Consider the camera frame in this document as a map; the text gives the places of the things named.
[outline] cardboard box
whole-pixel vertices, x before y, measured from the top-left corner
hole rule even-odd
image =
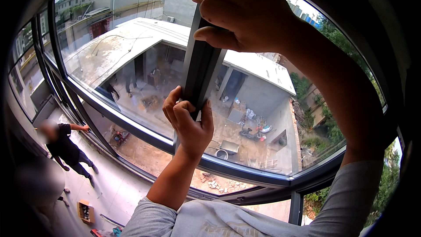
[[[85,219],[83,216],[83,206],[86,205],[88,207],[89,212],[89,219]],[[78,202],[76,202],[76,208],[77,208],[77,215],[79,218],[82,219],[84,223],[95,223],[95,214],[93,213],[93,207],[89,206],[89,202],[87,200],[81,199]]]

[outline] gray shirt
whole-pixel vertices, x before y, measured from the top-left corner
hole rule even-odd
[[[320,213],[306,226],[288,224],[220,200],[193,200],[175,211],[145,197],[121,237],[358,236],[378,190],[382,166],[381,161],[343,166]]]

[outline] hand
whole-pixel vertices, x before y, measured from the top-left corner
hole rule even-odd
[[[84,126],[82,126],[81,130],[89,133],[89,126],[87,124],[85,124]]]
[[[204,27],[194,33],[195,40],[207,41],[216,48],[284,53],[297,46],[297,29],[305,24],[292,13],[286,0],[192,1],[200,3],[202,18],[229,30]]]
[[[202,121],[195,122],[190,116],[196,108],[188,101],[178,102],[182,88],[178,86],[164,101],[162,110],[172,124],[181,141],[180,148],[191,157],[201,157],[213,137],[213,118],[211,102],[202,107]]]

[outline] gray sleeve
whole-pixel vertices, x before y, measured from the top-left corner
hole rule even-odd
[[[121,237],[170,236],[177,212],[164,205],[153,203],[144,197],[139,201]]]
[[[382,161],[343,166],[330,186],[320,213],[307,226],[309,236],[358,236],[378,191],[382,170]]]

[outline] shoe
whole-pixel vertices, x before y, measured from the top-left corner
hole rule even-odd
[[[96,174],[99,173],[97,167],[93,163],[92,163],[92,169]]]
[[[93,182],[93,177],[92,177],[92,175],[90,176],[90,177],[88,177],[89,178],[89,182],[91,183],[91,186],[93,187],[93,188],[95,188],[95,183]]]

